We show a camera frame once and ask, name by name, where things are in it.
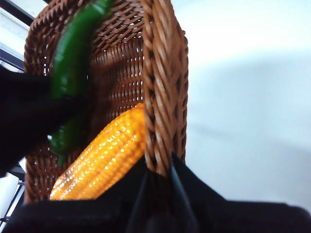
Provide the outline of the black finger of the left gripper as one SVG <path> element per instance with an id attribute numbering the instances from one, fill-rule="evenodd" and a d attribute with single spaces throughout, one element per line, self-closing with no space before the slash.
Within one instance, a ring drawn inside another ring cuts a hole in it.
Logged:
<path id="1" fill-rule="evenodd" d="M 81 113 L 82 96 L 52 99 L 50 79 L 0 68 L 0 175 L 49 133 Z"/>

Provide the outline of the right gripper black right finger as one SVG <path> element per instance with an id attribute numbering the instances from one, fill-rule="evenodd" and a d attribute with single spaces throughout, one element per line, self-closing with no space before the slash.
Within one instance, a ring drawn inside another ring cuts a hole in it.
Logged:
<path id="1" fill-rule="evenodd" d="M 201 181 L 176 155 L 173 178 L 202 233 L 309 233 L 311 215 L 279 202 L 227 200 Z"/>

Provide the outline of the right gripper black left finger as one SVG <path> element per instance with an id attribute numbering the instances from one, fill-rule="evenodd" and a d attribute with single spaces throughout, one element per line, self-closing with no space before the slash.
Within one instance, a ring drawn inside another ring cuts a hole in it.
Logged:
<path id="1" fill-rule="evenodd" d="M 139 161 L 95 200 L 39 201 L 16 210 L 5 233 L 123 233 L 147 173 Z"/>

